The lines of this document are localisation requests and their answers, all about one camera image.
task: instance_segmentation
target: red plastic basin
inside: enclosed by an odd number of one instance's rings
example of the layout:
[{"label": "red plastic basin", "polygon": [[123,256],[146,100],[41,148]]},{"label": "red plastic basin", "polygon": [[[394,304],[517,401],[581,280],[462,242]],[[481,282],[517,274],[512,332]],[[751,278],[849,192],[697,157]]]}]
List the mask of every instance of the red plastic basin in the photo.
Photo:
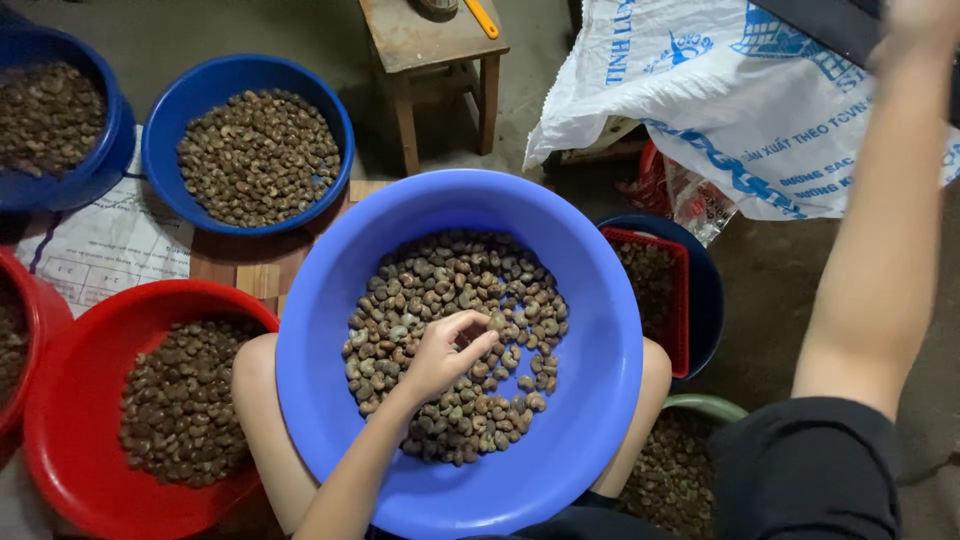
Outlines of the red plastic basin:
[{"label": "red plastic basin", "polygon": [[259,487],[252,460],[201,489],[160,485],[128,468],[117,439],[124,377],[136,355],[154,349],[172,323],[228,313],[279,329],[254,297],[200,280],[139,285],[73,324],[43,366],[24,416],[27,466],[64,518],[98,538],[170,540],[215,525]]},{"label": "red plastic basin", "polygon": [[10,250],[2,247],[0,270],[13,281],[25,307],[24,314],[30,330],[30,347],[20,374],[20,384],[0,409],[0,436],[3,436],[20,425],[27,395],[37,378],[38,366],[46,361],[53,351],[52,345],[65,334],[73,322],[73,314],[53,285],[32,276]]}]

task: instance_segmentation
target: concrete floor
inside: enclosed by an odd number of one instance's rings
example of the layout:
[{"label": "concrete floor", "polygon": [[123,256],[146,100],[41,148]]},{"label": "concrete floor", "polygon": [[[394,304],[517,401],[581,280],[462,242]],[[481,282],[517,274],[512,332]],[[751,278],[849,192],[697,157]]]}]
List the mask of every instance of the concrete floor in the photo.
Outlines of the concrete floor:
[{"label": "concrete floor", "polygon": [[[112,65],[141,123],[158,94],[200,61],[238,52],[297,61],[337,89],[349,109],[360,156],[353,176],[400,176],[396,123],[372,87],[363,15],[354,0],[9,3],[96,48]],[[570,13],[567,0],[494,3],[512,47],[501,66],[494,151],[483,158],[473,153],[465,105],[427,107],[417,114],[424,170],[469,166],[520,174],[526,136],[572,42]],[[562,178],[545,179],[539,170],[524,176],[550,182],[591,218],[619,208],[612,188],[612,181],[619,180],[615,174],[579,169]],[[947,460],[960,441],[960,370],[950,364],[960,346],[960,273],[952,272],[960,264],[960,195],[955,191],[945,197],[936,314],[904,392],[899,420],[901,477],[911,483],[901,489],[909,538],[960,537],[960,470],[949,465],[928,472]],[[690,389],[719,394],[749,409],[788,395],[836,226],[833,221],[773,223],[740,217],[731,222],[710,247],[726,290],[726,331],[714,361]]]}]

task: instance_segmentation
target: wooden stool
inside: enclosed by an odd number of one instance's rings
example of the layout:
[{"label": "wooden stool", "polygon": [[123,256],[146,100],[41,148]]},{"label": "wooden stool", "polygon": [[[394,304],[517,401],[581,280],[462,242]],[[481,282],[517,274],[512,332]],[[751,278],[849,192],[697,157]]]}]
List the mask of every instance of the wooden stool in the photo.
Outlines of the wooden stool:
[{"label": "wooden stool", "polygon": [[[467,9],[458,10],[446,22],[431,22],[406,0],[360,0],[370,30],[371,57],[379,64],[378,78],[396,110],[407,175],[420,172],[414,103],[435,100],[444,93],[473,95],[480,112],[480,155],[486,156],[493,150],[500,55],[509,52],[510,47],[504,41],[493,1],[479,2],[501,31],[497,39],[487,37]],[[472,63],[477,59],[479,78]],[[442,82],[439,90],[426,81],[438,75]]]}]

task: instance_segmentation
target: dark blue plastic basin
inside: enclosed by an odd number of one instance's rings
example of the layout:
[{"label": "dark blue plastic basin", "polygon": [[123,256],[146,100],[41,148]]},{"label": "dark blue plastic basin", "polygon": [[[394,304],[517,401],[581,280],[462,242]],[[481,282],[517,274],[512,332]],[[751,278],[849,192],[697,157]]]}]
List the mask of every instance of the dark blue plastic basin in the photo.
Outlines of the dark blue plastic basin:
[{"label": "dark blue plastic basin", "polygon": [[[272,88],[296,92],[320,110],[340,147],[340,175],[320,201],[291,219],[266,227],[227,225],[210,217],[187,193],[177,166],[177,144],[183,139],[190,120],[225,105],[230,96],[246,90]],[[143,128],[141,155],[144,171],[156,192],[170,208],[194,225],[215,233],[272,234],[303,225],[337,199],[347,185],[353,164],[353,127],[333,90],[300,65],[264,55],[233,55],[205,61],[180,75],[163,91]]]},{"label": "dark blue plastic basin", "polygon": [[19,173],[0,177],[0,211],[82,207],[110,191],[130,165],[136,146],[133,112],[107,61],[79,39],[57,30],[0,26],[0,69],[58,60],[79,69],[106,96],[107,125],[86,159],[61,180]]},{"label": "dark blue plastic basin", "polygon": [[[603,236],[549,190],[473,169],[393,183],[338,219],[307,256],[287,296],[276,347],[276,386],[287,430],[323,482],[364,426],[340,351],[347,318],[397,244],[451,228],[509,231],[557,277],[570,331],[555,349],[557,392],[530,432],[473,464],[426,464],[397,452],[373,524],[418,540],[508,533],[546,520],[600,475],[633,417],[642,330],[623,268]],[[530,375],[529,357],[517,369]],[[519,393],[516,375],[500,383]]]},{"label": "dark blue plastic basin", "polygon": [[659,236],[679,242],[690,256],[689,283],[689,380],[700,373],[713,358],[723,330],[723,284],[720,274],[710,260],[707,249],[696,236],[669,219],[642,212],[608,217],[597,222],[597,228],[618,227]]}]

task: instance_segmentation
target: paper sheet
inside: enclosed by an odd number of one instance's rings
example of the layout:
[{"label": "paper sheet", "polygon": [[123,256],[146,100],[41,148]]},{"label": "paper sheet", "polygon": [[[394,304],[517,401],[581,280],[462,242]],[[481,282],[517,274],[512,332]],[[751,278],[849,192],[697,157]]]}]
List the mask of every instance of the paper sheet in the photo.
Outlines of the paper sheet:
[{"label": "paper sheet", "polygon": [[16,247],[17,258],[52,284],[74,317],[130,287],[190,275],[193,225],[154,193],[141,173],[140,132],[123,180],[73,212],[40,212]]}]

